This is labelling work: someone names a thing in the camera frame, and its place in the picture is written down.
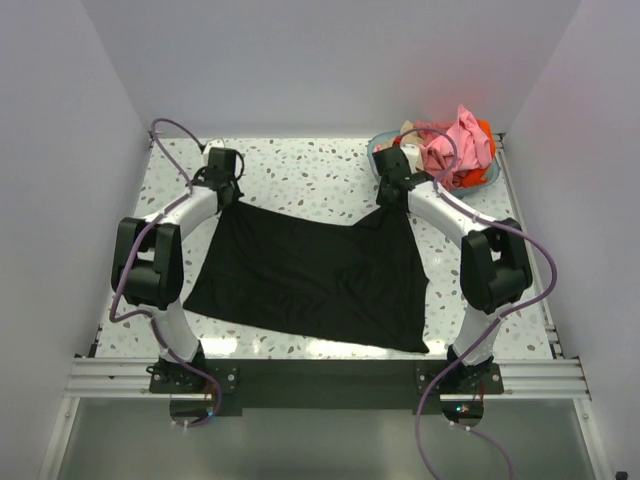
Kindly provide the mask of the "black t-shirt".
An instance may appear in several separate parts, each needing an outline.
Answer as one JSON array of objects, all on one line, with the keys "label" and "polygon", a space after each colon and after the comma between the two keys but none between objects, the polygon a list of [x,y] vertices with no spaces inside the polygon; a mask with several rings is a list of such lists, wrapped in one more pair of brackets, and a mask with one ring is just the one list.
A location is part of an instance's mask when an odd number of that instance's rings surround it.
[{"label": "black t-shirt", "polygon": [[287,334],[425,353],[428,283],[401,211],[378,208],[340,226],[237,203],[222,212],[183,306]]}]

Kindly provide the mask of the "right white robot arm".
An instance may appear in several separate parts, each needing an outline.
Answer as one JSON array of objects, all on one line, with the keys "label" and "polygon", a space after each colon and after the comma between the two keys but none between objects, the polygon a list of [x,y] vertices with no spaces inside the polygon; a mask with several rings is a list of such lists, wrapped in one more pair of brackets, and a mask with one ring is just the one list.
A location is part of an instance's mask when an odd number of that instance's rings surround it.
[{"label": "right white robot arm", "polygon": [[517,221],[498,221],[468,209],[431,175],[413,172],[408,153],[393,146],[370,154],[379,180],[377,203],[425,220],[460,249],[459,282],[467,307],[439,385],[466,393],[490,370],[499,314],[531,287],[531,265]]}]

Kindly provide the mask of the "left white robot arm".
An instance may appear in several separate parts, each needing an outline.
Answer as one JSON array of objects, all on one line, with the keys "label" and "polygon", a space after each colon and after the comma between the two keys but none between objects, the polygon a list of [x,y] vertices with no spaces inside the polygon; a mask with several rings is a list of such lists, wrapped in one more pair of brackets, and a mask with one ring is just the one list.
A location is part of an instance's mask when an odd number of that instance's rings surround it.
[{"label": "left white robot arm", "polygon": [[184,286],[183,241],[203,222],[238,202],[244,156],[220,141],[201,148],[204,165],[187,178],[176,199],[142,218],[120,221],[111,285],[109,321],[148,319],[160,358],[176,363],[173,382],[185,392],[200,390],[207,368],[195,360],[201,350],[180,301]]}]

